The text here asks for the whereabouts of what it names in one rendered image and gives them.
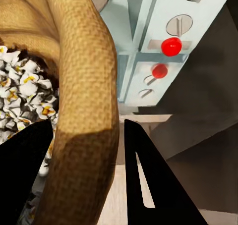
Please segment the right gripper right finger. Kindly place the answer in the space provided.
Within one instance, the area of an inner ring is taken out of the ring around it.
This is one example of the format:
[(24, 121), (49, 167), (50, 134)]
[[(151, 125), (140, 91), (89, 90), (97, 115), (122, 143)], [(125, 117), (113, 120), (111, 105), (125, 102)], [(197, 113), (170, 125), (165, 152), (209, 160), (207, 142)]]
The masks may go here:
[[(124, 121), (128, 225), (208, 225), (143, 127)], [(155, 208), (143, 203), (138, 154)]]

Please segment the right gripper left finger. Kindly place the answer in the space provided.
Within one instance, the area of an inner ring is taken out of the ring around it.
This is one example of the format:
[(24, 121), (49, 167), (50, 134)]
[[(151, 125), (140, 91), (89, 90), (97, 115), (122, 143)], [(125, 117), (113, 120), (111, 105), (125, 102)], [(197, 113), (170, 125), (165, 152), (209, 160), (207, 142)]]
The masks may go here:
[(54, 135), (50, 119), (0, 144), (0, 225), (16, 225)]

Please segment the popcorn bag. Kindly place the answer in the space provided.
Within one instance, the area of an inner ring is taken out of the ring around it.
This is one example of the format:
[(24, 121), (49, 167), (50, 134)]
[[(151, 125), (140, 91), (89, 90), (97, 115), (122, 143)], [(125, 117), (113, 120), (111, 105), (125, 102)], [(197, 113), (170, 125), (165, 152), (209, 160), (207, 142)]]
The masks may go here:
[[(97, 225), (119, 148), (118, 60), (93, 0), (0, 0), (0, 46), (59, 91), (49, 173), (32, 225)], [(36, 197), (30, 193), (28, 202)]]

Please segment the microwave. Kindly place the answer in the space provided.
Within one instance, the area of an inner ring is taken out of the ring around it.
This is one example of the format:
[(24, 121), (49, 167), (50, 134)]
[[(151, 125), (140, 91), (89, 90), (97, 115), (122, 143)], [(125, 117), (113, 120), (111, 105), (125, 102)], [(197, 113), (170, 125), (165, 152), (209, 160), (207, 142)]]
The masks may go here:
[(93, 0), (116, 51), (188, 54), (227, 0)]

